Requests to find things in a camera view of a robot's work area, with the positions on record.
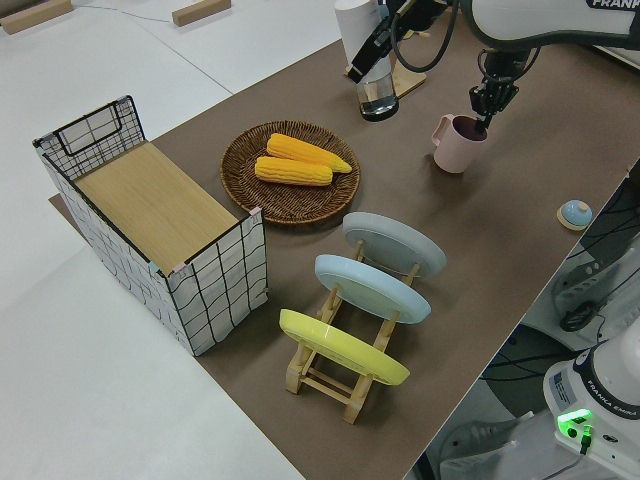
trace wicker plate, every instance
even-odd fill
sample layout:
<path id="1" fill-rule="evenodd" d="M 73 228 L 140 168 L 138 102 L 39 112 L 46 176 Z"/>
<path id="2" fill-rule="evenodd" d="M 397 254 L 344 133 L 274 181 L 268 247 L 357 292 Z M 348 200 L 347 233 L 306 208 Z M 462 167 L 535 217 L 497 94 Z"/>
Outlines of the wicker plate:
<path id="1" fill-rule="evenodd" d="M 258 180 L 254 164 L 267 155 L 272 133 L 282 133 L 329 150 L 352 167 L 351 173 L 335 173 L 326 187 L 282 185 Z M 360 165 L 349 146 L 329 130 L 306 122 L 282 120 L 253 127 L 236 138 L 222 158 L 222 184 L 229 196 L 246 211 L 262 207 L 263 218 L 281 225 L 305 225 L 327 220 L 343 212 L 360 183 Z"/>

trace brown table mat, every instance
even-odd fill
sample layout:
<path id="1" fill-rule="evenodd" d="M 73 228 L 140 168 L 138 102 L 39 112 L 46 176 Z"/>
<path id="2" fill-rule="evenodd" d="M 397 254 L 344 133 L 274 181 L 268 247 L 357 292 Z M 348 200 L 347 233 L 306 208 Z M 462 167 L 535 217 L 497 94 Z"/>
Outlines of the brown table mat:
<path id="1" fill-rule="evenodd" d="M 410 42 L 407 56 L 429 61 L 442 30 L 440 23 L 432 29 L 431 52 Z M 433 313 L 422 324 L 399 325 L 387 350 L 411 376 L 399 387 L 374 385 L 352 426 L 329 397 L 285 391 L 295 344 L 278 328 L 281 308 L 313 315 L 320 307 L 326 292 L 314 276 L 315 257 L 350 248 L 328 225 L 267 227 L 269 302 L 198 361 L 309 479 L 402 478 L 578 241 L 558 223 L 557 208 L 579 198 L 599 211 L 638 157 L 637 73 L 589 49 L 552 46 L 517 82 L 521 91 L 493 121 L 482 158 L 463 175 L 440 171 L 430 157 L 431 132 L 445 113 L 472 114 L 467 92 L 481 78 L 480 48 L 459 22 L 441 64 L 382 123 L 360 118 L 336 43 L 154 141 L 240 214 L 218 176 L 231 141 L 272 120 L 324 126 L 361 164 L 351 210 L 400 220 L 448 255 L 441 274 L 414 282 Z M 144 124 L 144 111 L 141 118 Z M 335 325 L 371 340 L 379 326 L 349 306 Z"/>

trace yellow corn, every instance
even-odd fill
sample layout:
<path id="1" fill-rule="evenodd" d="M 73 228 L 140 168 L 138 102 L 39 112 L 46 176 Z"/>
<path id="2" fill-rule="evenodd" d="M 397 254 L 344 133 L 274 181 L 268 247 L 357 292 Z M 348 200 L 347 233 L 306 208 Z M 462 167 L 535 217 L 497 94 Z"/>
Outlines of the yellow corn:
<path id="1" fill-rule="evenodd" d="M 334 172 L 349 173 L 351 171 L 351 165 L 335 153 L 281 133 L 271 134 L 267 142 L 267 152 L 274 157 L 326 165 Z"/>
<path id="2" fill-rule="evenodd" d="M 326 165 L 298 162 L 287 158 L 258 157 L 254 167 L 256 177 L 265 182 L 322 187 L 333 180 Z"/>

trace grid pattern fabric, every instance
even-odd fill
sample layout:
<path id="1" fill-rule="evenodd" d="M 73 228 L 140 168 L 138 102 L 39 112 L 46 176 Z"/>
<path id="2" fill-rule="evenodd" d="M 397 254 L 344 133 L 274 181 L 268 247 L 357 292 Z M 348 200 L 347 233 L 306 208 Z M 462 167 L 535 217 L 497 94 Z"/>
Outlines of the grid pattern fabric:
<path id="1" fill-rule="evenodd" d="M 256 209 L 165 276 L 87 198 L 74 179 L 144 141 L 123 97 L 34 141 L 79 230 L 118 282 L 193 355 L 224 340 L 267 300 L 262 212 Z"/>
<path id="2" fill-rule="evenodd" d="M 44 163 L 76 225 L 107 270 L 193 353 L 164 276 L 114 231 L 66 178 Z"/>
<path id="3" fill-rule="evenodd" d="M 39 140 L 50 162 L 73 181 L 145 140 L 131 97 L 122 97 Z"/>
<path id="4" fill-rule="evenodd" d="M 195 355 L 224 340 L 267 300 L 261 212 L 245 218 L 167 281 Z"/>

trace green light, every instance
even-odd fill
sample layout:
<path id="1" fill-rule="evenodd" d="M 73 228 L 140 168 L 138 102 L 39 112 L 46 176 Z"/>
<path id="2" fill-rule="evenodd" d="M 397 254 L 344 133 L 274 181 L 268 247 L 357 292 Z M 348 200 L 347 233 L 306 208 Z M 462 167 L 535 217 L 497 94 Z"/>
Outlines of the green light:
<path id="1" fill-rule="evenodd" d="M 587 418 L 591 416 L 591 410 L 586 408 L 581 408 L 579 410 L 575 410 L 573 412 L 564 413 L 558 416 L 558 428 L 562 432 L 563 435 L 569 436 L 569 428 L 575 428 L 576 425 L 584 422 Z M 585 425 L 584 434 L 590 435 L 591 426 Z"/>

